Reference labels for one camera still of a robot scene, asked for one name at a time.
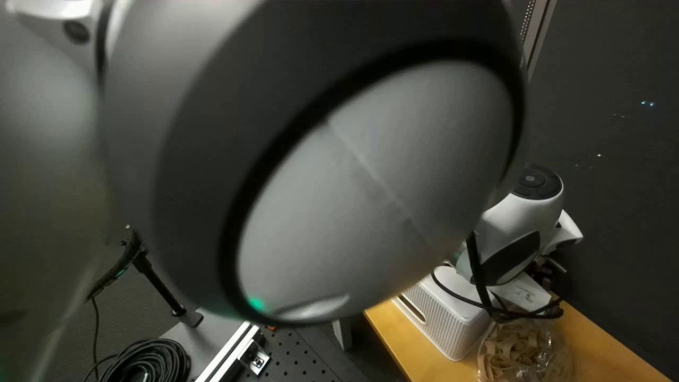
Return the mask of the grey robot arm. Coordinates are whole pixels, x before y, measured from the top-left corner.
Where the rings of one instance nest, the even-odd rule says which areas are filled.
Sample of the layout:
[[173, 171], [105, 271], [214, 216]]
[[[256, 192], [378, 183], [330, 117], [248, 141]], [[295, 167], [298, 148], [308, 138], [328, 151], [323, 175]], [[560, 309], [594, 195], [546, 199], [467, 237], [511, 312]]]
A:
[[0, 0], [3, 382], [42, 382], [116, 226], [263, 325], [514, 277], [576, 232], [524, 115], [508, 0]]

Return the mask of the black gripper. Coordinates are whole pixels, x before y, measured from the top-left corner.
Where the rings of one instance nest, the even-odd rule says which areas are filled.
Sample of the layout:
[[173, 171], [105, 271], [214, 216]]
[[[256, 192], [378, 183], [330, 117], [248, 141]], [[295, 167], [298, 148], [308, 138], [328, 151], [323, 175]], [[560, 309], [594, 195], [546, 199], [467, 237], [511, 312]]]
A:
[[482, 279], [496, 287], [523, 274], [530, 260], [560, 245], [580, 244], [583, 231], [564, 210], [552, 216], [486, 214], [475, 228], [475, 239]]

